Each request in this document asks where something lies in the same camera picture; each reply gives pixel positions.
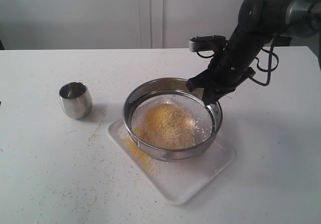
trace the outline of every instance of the mesh strainer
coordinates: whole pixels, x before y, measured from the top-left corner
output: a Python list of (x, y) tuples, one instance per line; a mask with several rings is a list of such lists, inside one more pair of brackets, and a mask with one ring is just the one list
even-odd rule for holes
[(203, 154), (222, 122), (219, 103), (205, 106), (203, 91), (190, 93), (187, 80), (156, 79), (136, 88), (127, 98), (123, 118), (129, 136), (155, 159), (175, 161)]

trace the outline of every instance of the metal cup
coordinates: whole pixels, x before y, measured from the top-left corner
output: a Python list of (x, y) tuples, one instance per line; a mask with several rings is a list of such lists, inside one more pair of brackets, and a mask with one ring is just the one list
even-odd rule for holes
[(72, 119), (80, 119), (92, 110), (92, 99), (87, 86), (82, 82), (70, 82), (60, 91), (61, 107)]

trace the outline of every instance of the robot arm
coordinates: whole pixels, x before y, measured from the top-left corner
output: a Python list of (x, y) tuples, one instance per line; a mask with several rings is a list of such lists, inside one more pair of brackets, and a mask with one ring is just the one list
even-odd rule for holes
[[(190, 51), (213, 50), (214, 55), (205, 71), (189, 79), (188, 89), (203, 88), (204, 104), (216, 102), (254, 76), (249, 66), (265, 44), (272, 40), (270, 65), (273, 39), (280, 35), (311, 37), (319, 32), (319, 16), (321, 0), (244, 0), (229, 41), (222, 36), (190, 40)], [(269, 77), (270, 72), (261, 85), (267, 86)]]

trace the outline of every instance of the table surface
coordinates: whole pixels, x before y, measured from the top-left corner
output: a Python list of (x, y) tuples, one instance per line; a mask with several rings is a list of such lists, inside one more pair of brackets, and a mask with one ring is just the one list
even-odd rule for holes
[[(172, 206), (106, 135), (125, 98), (159, 77), (189, 78), (208, 60), (188, 49), (0, 51), (1, 223), (318, 223), (321, 73), (306, 47), (276, 48), (271, 84), (220, 100), (220, 135), (236, 158)], [(265, 66), (267, 55), (259, 58)], [(256, 78), (265, 80), (264, 74)], [(58, 90), (83, 81), (92, 113), (73, 120)]]

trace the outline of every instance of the square tray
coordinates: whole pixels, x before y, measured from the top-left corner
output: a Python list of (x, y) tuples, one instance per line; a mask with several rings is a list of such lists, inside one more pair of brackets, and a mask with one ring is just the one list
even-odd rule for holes
[(133, 146), (128, 148), (128, 141), (123, 141), (128, 137), (128, 133), (122, 120), (109, 124), (107, 134), (132, 164), (137, 166), (142, 174), (151, 181), (163, 198), (172, 205), (181, 205), (187, 202), (235, 157), (234, 148), (219, 135), (200, 157), (180, 162), (163, 162), (155, 160), (143, 152), (139, 155), (143, 158), (137, 158), (137, 154), (133, 154)]

